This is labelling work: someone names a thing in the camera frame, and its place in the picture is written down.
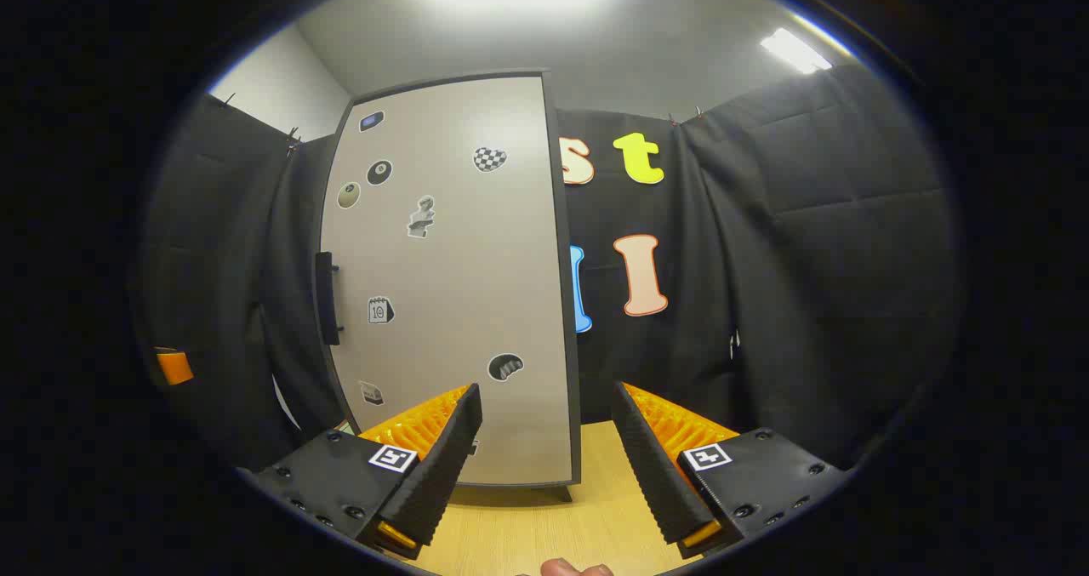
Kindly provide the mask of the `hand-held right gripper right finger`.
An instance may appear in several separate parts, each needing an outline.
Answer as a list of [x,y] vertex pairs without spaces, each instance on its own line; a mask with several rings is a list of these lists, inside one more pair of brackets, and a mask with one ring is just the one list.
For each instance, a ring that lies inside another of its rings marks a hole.
[[612,421],[631,470],[681,557],[770,534],[851,479],[851,470],[773,429],[739,433],[621,381],[612,393]]

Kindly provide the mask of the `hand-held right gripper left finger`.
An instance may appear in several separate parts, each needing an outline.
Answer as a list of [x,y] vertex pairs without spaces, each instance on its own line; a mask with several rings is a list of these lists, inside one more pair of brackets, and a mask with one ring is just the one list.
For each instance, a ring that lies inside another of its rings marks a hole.
[[360,433],[330,429],[248,482],[319,528],[404,559],[431,546],[482,424],[475,383]]

